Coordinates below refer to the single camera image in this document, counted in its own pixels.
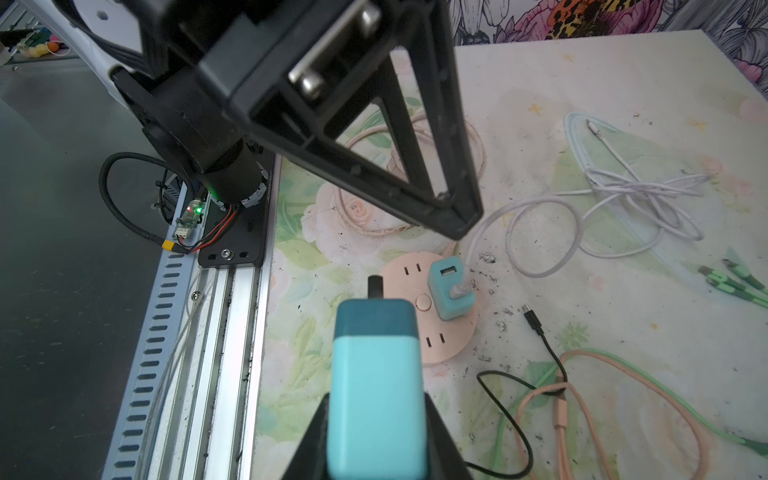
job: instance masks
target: table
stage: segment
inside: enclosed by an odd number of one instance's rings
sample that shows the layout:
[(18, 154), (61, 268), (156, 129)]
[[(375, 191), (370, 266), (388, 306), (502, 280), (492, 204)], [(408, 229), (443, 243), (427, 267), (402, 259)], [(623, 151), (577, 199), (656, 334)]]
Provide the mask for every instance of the table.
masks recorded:
[[(684, 397), (715, 425), (768, 440), (768, 312), (711, 291), (695, 273), (701, 264), (724, 270), (735, 252), (758, 277), (768, 278), (768, 124), (766, 102), (700, 31), (483, 45), (456, 49), (462, 100), (488, 154), (480, 185), (486, 213), (509, 202), (586, 183), (564, 135), (569, 112), (594, 115), (624, 133), (610, 139), (649, 176), (680, 170), (713, 175), (701, 199), (682, 200), (706, 238), (697, 243), (667, 236), (653, 252), (602, 260), (577, 252), (561, 271), (543, 279), (517, 273), (505, 255), (505, 224), (486, 233), (488, 253), (474, 278), (480, 302), (470, 344), (448, 362), (424, 368), (431, 395), (468, 461), (497, 471), (519, 470), (514, 436), (475, 380), (503, 369), (528, 380), (551, 365), (520, 308), (535, 309), (558, 353), (582, 346), (630, 360)], [(420, 102), (402, 52), (396, 68), (413, 112)], [(344, 141), (365, 121), (367, 111)], [(585, 138), (588, 149), (599, 148)], [(378, 135), (357, 146), (382, 166), (389, 141)], [(420, 227), (366, 237), (345, 223), (330, 184), (283, 164), (268, 300), (253, 471), (279, 478), (318, 401), (330, 388), (335, 309), (365, 294), (365, 278), (411, 251), (442, 252), (447, 239)], [(345, 197), (351, 206), (353, 199)], [(581, 211), (594, 204), (575, 199)], [(391, 227), (380, 212), (356, 204), (353, 222)], [(568, 248), (573, 220), (556, 206), (521, 219), (515, 252), (529, 268), (552, 265)], [(620, 251), (634, 236), (612, 210), (591, 218), (585, 241)], [(461, 242), (458, 251), (467, 247)], [(688, 478), (696, 445), (682, 418), (634, 380), (592, 359), (567, 365), (599, 424), (614, 467), (626, 478)], [(511, 404), (523, 390), (493, 379), (491, 388)], [(524, 417), (539, 478), (553, 478), (555, 435), (546, 401)], [(603, 478), (584, 418), (568, 443), (577, 478)], [(708, 434), (708, 478), (757, 478), (768, 462), (755, 452)]]

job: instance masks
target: electrical socket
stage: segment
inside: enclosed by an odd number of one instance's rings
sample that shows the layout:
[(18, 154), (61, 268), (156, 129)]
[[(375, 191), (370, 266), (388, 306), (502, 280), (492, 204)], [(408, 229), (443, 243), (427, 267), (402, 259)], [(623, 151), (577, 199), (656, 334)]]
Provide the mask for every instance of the electrical socket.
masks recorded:
[(422, 363), (440, 363), (461, 352), (472, 339), (478, 320), (477, 302), (463, 316), (440, 319), (427, 278), (429, 267), (443, 257), (432, 252), (406, 253), (387, 263), (381, 272), (384, 298), (402, 298), (416, 308)]

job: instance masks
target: screw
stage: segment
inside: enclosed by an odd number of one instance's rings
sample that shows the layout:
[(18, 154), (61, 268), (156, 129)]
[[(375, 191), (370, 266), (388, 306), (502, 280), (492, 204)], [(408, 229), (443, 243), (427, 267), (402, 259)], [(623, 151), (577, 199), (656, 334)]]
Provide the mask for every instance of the screw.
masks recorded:
[(316, 100), (325, 85), (326, 81), (314, 70), (305, 71), (299, 82), (301, 93), (307, 100)]
[(371, 2), (362, 7), (357, 17), (357, 25), (364, 38), (371, 38), (382, 22), (382, 11)]

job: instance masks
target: coiled white cable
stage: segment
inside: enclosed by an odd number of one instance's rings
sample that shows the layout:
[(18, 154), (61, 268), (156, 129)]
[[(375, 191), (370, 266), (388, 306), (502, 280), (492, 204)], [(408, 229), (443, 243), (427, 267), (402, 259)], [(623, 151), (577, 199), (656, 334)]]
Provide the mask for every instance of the coiled white cable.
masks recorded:
[[(541, 278), (543, 276), (552, 275), (554, 272), (561, 269), (576, 253), (576, 248), (580, 247), (586, 254), (592, 255), (598, 258), (622, 258), (635, 255), (636, 253), (644, 252), (654, 246), (656, 246), (664, 237), (665, 232), (672, 233), (676, 237), (684, 238), (687, 240), (701, 240), (704, 238), (704, 234), (701, 228), (696, 224), (693, 218), (677, 205), (673, 204), (670, 199), (677, 198), (680, 195), (690, 197), (701, 197), (701, 194), (692, 190), (694, 187), (703, 184), (709, 180), (709, 177), (705, 174), (692, 174), (684, 175), (682, 177), (676, 177), (664, 182), (649, 182), (644, 181), (637, 175), (637, 172), (627, 163), (622, 156), (608, 143), (603, 133), (598, 129), (597, 125), (592, 120), (587, 119), (587, 127), (589, 130), (602, 142), (603, 145), (611, 152), (616, 160), (627, 169), (627, 172), (632, 176), (633, 180), (622, 175), (616, 174), (609, 170), (602, 170), (600, 168), (589, 167), (584, 170), (584, 175), (587, 177), (591, 187), (586, 190), (572, 190), (566, 192), (557, 192), (541, 197), (533, 197), (527, 200), (509, 203), (502, 208), (489, 215), (488, 218), (483, 220), (475, 229), (475, 235), (469, 244), (469, 249), (464, 260), (464, 278), (462, 282), (451, 289), (451, 298), (459, 298), (472, 291), (472, 284), (470, 279), (470, 269), (475, 262), (475, 254), (478, 247), (478, 243), (483, 233), (490, 227), (492, 223), (498, 220), (501, 216), (518, 208), (525, 207), (512, 222), (507, 229), (507, 235), (505, 239), (505, 245), (507, 250), (507, 256), (512, 265), (523, 275), (532, 278)], [(585, 194), (607, 194), (605, 198), (597, 202), (592, 208), (590, 208), (584, 216), (579, 216), (576, 209), (567, 201), (558, 198), (566, 195), (585, 195)], [(638, 248), (621, 252), (621, 253), (602, 253), (590, 250), (581, 244), (582, 237), (584, 236), (584, 222), (592, 215), (598, 208), (610, 203), (613, 200), (622, 199), (625, 200), (625, 204), (632, 210), (638, 212), (640, 215), (648, 219), (651, 223), (654, 223), (658, 227), (656, 236), (649, 242), (641, 245)], [(642, 200), (650, 204), (650, 207), (643, 208), (637, 200)], [(515, 228), (518, 219), (528, 209), (538, 204), (544, 203), (556, 203), (566, 206), (571, 213), (573, 213), (576, 219), (576, 234), (574, 235), (574, 242), (571, 248), (558, 261), (552, 268), (541, 273), (532, 273), (520, 267), (519, 263), (515, 260), (515, 256), (512, 254), (511, 248), (511, 235)], [(695, 233), (688, 233), (684, 229), (684, 220), (695, 230)]]

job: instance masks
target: dark gray surface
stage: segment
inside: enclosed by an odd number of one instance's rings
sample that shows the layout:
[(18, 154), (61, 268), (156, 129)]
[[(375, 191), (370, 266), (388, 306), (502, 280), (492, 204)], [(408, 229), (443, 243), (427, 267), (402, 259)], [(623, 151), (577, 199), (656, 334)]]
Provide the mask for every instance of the dark gray surface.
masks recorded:
[[(98, 478), (160, 251), (109, 214), (96, 180), (109, 154), (155, 153), (79, 60), (0, 68), (0, 151), (0, 479)], [(110, 183), (159, 234), (161, 174), (124, 160)]]

